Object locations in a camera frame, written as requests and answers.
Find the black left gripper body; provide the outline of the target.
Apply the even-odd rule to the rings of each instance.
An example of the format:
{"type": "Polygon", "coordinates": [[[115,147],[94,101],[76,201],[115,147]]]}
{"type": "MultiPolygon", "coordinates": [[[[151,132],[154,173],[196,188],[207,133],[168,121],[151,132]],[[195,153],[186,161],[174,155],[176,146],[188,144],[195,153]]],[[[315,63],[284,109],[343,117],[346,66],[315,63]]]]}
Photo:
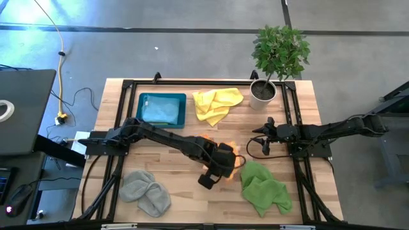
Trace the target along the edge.
{"type": "Polygon", "coordinates": [[[236,155],[232,151],[220,150],[210,155],[208,174],[229,178],[235,169],[236,155]]]}

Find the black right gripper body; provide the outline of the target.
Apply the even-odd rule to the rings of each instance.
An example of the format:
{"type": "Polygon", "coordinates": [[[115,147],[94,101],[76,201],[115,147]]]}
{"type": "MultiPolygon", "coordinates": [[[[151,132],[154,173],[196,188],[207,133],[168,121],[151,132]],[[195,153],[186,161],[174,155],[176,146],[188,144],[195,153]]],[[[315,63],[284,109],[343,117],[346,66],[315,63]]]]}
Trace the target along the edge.
{"type": "Polygon", "coordinates": [[[301,139],[300,127],[298,125],[279,125],[276,128],[276,134],[279,142],[299,142],[301,139]]]}

